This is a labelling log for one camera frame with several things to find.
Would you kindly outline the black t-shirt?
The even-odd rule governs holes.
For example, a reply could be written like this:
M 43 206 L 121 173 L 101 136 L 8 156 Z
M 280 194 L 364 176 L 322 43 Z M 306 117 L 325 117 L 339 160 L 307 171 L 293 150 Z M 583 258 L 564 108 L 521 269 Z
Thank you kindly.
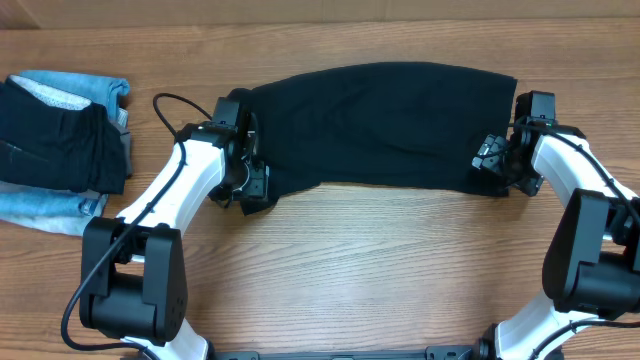
M 426 62 L 386 62 L 306 73 L 229 97 L 257 119 L 257 155 L 268 199 L 326 182 L 507 195 L 472 165 L 489 135 L 511 119 L 515 78 Z

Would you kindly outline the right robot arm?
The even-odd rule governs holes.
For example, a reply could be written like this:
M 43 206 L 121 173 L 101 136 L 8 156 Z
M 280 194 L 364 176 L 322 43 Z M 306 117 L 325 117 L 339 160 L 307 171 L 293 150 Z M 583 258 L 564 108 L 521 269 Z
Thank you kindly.
M 639 310 L 639 197 L 622 186 L 575 129 L 517 127 L 487 136 L 474 167 L 548 181 L 564 213 L 542 267 L 542 290 L 512 318 L 494 324 L 467 359 L 559 359 L 562 345 L 589 327 L 622 328 Z

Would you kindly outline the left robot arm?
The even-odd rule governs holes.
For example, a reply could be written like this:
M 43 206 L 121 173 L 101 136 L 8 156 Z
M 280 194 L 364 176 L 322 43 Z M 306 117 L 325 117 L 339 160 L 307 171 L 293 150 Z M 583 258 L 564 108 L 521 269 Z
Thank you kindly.
M 82 325 L 146 359 L 211 359 L 210 341 L 186 319 L 182 237 L 211 194 L 250 186 L 255 120 L 190 124 L 145 192 L 115 218 L 95 217 L 82 238 Z

